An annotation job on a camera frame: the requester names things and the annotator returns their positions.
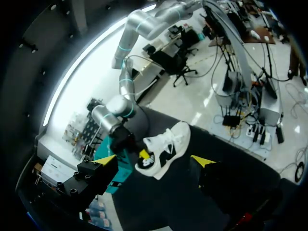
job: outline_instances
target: white floor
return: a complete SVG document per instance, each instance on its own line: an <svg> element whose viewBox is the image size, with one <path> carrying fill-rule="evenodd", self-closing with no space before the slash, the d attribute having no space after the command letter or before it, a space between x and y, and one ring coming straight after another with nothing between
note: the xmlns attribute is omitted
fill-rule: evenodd
<svg viewBox="0 0 308 231"><path fill-rule="evenodd" d="M196 56L190 56L188 60L190 68L197 69L199 76L206 73L206 71L213 64L215 58L216 47L208 47L208 44L208 39L200 42L197 45L199 51L196 53ZM264 54L261 45L246 44L245 47L253 58L260 64L260 66L263 66ZM282 44L279 41L276 41L276 45L271 45L270 47L277 65L277 74L279 78L287 79L286 75L289 69L290 45ZM252 69L256 73L259 73L260 69L258 69L248 55L247 58ZM269 68L267 57L266 67L267 69ZM225 61L222 59L215 71L213 85L220 83L225 76L226 68L227 66ZM172 86L174 79L170 78L162 89L159 89L159 93L156 97L151 100L151 102L147 102L149 103L148 106L164 114L186 121L192 125L209 129L214 116L220 112L214 93L211 89L211 75L213 73L213 69L204 77L187 78L189 82L188 86L185 85L183 78L181 78L176 84L177 87L174 88ZM273 74L276 76L275 64L273 64ZM304 92L304 85L298 77L294 77L292 81L280 83L282 106L284 111L282 128L285 135L285 142L278 144L277 137L275 136L272 142L271 154L266 161L264 161L278 172L280 172L289 163L294 162L297 150L306 147L308 142L308 114L306 114L302 108L296 106L295 110L298 118L294 118L291 115L291 109L294 106L295 101L287 93L286 85L287 89L297 101L302 99L299 97L298 91L294 88L294 86ZM254 156L263 161L263 159L259 156ZM295 168L295 166L292 166L286 169L282 173L282 177L294 181Z"/></svg>

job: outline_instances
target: desk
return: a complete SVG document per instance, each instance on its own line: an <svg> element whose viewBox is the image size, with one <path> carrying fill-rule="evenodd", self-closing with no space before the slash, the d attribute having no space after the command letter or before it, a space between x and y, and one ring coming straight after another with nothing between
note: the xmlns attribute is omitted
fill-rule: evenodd
<svg viewBox="0 0 308 231"><path fill-rule="evenodd" d="M241 38L243 40L244 43L267 43L264 39L264 36L268 36L269 37L269 44L276 44L271 33L264 27L262 26L258 26L254 29L254 31L261 37L261 40L257 40L254 37L252 37L249 33L246 37ZM208 45L209 47L214 47L217 44L219 46L221 46L223 44L223 39L218 38L218 43L216 42L216 39L213 39L213 41L210 42L210 44Z"/></svg>
<svg viewBox="0 0 308 231"><path fill-rule="evenodd" d="M148 137L161 134L178 122L149 108L143 109L150 121ZM125 126L138 140L145 135L147 119L138 110ZM134 169L113 195L123 230L155 230L167 225L174 231L223 230L229 217L220 211L211 197L199 190L196 178L191 175L191 155L227 163L242 172L256 190L273 189L279 184L279 174L263 162L209 132L191 126L191 140L186 153L172 163L161 180L144 176ZM136 163L136 155L130 156L131 163Z"/></svg>
<svg viewBox="0 0 308 231"><path fill-rule="evenodd" d="M221 123L212 121L208 131L223 139L225 142L229 142L231 138L229 133L230 129L227 126L222 125L222 120L223 118L221 117ZM246 123L242 123L242 128L235 132L234 137L236 138L233 138L230 144L236 146L237 148L241 148L246 152L256 154L262 157L262 159L268 158L271 153L274 137L276 136L276 127L266 126L267 136L264 145L262 146L259 144L261 135L259 135L257 142L253 143L253 137L247 135L248 128L249 126Z"/></svg>

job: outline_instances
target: black mat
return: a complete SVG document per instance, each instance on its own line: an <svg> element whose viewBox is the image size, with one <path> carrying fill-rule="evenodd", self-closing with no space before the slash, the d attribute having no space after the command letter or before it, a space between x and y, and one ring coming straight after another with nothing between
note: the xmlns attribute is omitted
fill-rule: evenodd
<svg viewBox="0 0 308 231"><path fill-rule="evenodd" d="M151 109L145 109L150 119L147 136L156 136L171 128L178 120ZM142 137L147 131L142 111L127 127ZM190 156L228 163L256 190L277 187L280 176L273 169L200 128L191 127L191 142L183 157L172 163L161 178L146 177L133 171L128 180L113 195L115 208L125 231L148 231L169 225L174 231L221 231L229 221L215 202L204 196L190 174ZM135 163L137 157L131 155Z"/></svg>

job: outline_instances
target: black cable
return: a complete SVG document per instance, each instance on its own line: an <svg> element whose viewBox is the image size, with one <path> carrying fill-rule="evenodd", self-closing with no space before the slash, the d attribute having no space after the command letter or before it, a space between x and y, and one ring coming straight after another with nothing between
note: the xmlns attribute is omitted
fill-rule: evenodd
<svg viewBox="0 0 308 231"><path fill-rule="evenodd" d="M239 41L239 43L241 44L241 46L244 48L244 50L246 51L246 53L249 55L249 57L252 59L252 61L254 61L254 63L262 70L262 67L257 63L257 61L251 56L251 54L248 52L248 50L246 49L246 47L244 46L244 44L242 44L243 41L240 41L240 39L237 37L237 35L233 32L233 30L230 28L230 26L216 13L216 12L213 12L216 14L217 17L219 17L222 22L229 28L229 30L231 31L231 33L233 33L234 37ZM279 82L286 82L286 81L289 81L290 79L286 79L286 80L279 80L279 79L276 79L276 78L273 78L274 80L276 81L279 81Z"/></svg>
<svg viewBox="0 0 308 231"><path fill-rule="evenodd" d="M142 141L142 139L143 139L144 137L147 137L147 136L149 135L149 131L150 131L151 124L150 124L150 119L149 119L147 113L144 111L144 109L143 109L142 107L140 107L140 105L139 105L138 103L136 103L136 104L137 104L137 106L143 111L143 113L144 113L144 115L145 115L145 117L146 117L146 119L147 119L147 121L148 121L148 128L147 128L147 130L146 130L145 135L143 135L143 136L140 138L140 140L137 140L137 141L136 141L136 142L140 142L140 141Z"/></svg>
<svg viewBox="0 0 308 231"><path fill-rule="evenodd" d="M216 71L216 68L218 67L218 64L220 63L222 56L223 56L223 54L221 54L221 56L220 56L220 58L219 58L219 60L218 60L218 62L217 62L217 64L216 64L216 66L215 66L215 68L214 68L214 70L213 70L212 77L211 77L211 87L212 87L212 90L214 91L214 93L215 93L216 95L219 95L219 94L215 91L215 89L214 89L214 87L213 87L213 78L214 78L214 73L215 73L215 71ZM234 94L236 94L236 92L233 93L233 94L230 94L230 95L219 95L219 96L221 96L221 97L230 97L230 96L232 96L232 95L234 95Z"/></svg>
<svg viewBox="0 0 308 231"><path fill-rule="evenodd" d="M262 50L263 50L263 59L264 59L264 68L265 68L265 65L266 65L266 57L265 57L265 50L264 50L264 47L263 47L263 43L260 43L261 44L261 47L262 47Z"/></svg>
<svg viewBox="0 0 308 231"><path fill-rule="evenodd" d="M295 171L295 176L294 176L294 179L295 179L295 182L299 182L300 179L302 178L303 176L303 173L304 173L304 167L305 167L305 164L306 164L306 154L307 154L307 149L308 149L308 145L304 148L300 148L297 150L296 152L296 155L295 155L295 161L288 164L286 167L284 167L280 172L279 174L282 174L285 170L287 170L289 167L295 165L296 166L296 171ZM303 169L302 173L298 176L298 171L299 169Z"/></svg>
<svg viewBox="0 0 308 231"><path fill-rule="evenodd" d="M216 59L217 59L217 55L218 55L218 46L216 46L216 54L215 54L215 59L213 61L213 64L211 65L210 69L208 69L208 71L203 74L203 75L200 75L200 76L185 76L185 77L189 77L189 78L200 78L200 77L204 77L206 76L213 68L213 66L215 65L215 62L216 62Z"/></svg>
<svg viewBox="0 0 308 231"><path fill-rule="evenodd" d="M293 97L293 95L290 93L290 91L288 90L288 86L292 86L293 88L295 88L297 90L298 93L298 97L300 98L300 101L296 100L295 97ZM303 109L303 111L308 115L308 112L304 109L304 107L302 105L305 105L307 103L307 100L305 98L305 95L302 91L300 91L296 86L294 86L292 83L287 83L285 85L285 89L288 92L288 94L291 96L291 98L295 101L295 104L293 105L293 107L290 110L290 113L292 115L293 118L298 119L295 107L297 105L299 105L301 107L301 109Z"/></svg>
<svg viewBox="0 0 308 231"><path fill-rule="evenodd" d="M230 62L232 62L234 64L234 71L238 71L238 67L236 66L236 62L234 61L235 58L234 58L234 55L233 55L233 52L232 52L232 49L231 49L231 45L229 45L229 49L230 49L230 51L226 48L227 53L230 56Z"/></svg>
<svg viewBox="0 0 308 231"><path fill-rule="evenodd" d="M276 62L275 62L275 59L274 59L273 51L271 50L270 46L269 46L269 50L270 50L270 53L271 53L272 58L273 58L273 62L274 62L274 65L275 65L275 72L276 72L276 76L277 76L277 78L274 78L274 77L272 76L272 79L274 79L274 80L276 80L276 81L278 81L278 82L287 82L287 81L291 80L290 78L284 79L284 80L280 80L280 79L279 79L279 77L278 77L278 72L277 72L277 65L276 65Z"/></svg>

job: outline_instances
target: metal stand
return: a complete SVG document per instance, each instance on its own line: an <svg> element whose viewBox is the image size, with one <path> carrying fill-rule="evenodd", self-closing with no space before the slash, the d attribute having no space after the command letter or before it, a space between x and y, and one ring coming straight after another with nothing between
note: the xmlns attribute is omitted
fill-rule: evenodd
<svg viewBox="0 0 308 231"><path fill-rule="evenodd" d="M269 44L266 43L266 49L268 50L268 58L269 58L269 71L270 71L270 77L273 77L273 72L272 72L272 67L271 67L271 59L270 59L270 49L269 49Z"/></svg>
<svg viewBox="0 0 308 231"><path fill-rule="evenodd" d="M222 52L222 54L223 54L223 57L224 57L225 60L226 60L226 64L228 65L228 70L229 70L229 71L232 71L231 68L230 68L230 64L231 64L233 71L235 71L234 64L233 64L233 62L232 62L232 59L231 59L231 56L230 56L229 52L227 52L227 54L228 54L228 59L227 59L227 57L226 57L226 55L225 55L225 52L224 52L224 50L222 49L222 46L219 46L219 47L220 47L220 50L221 50L221 52Z"/></svg>

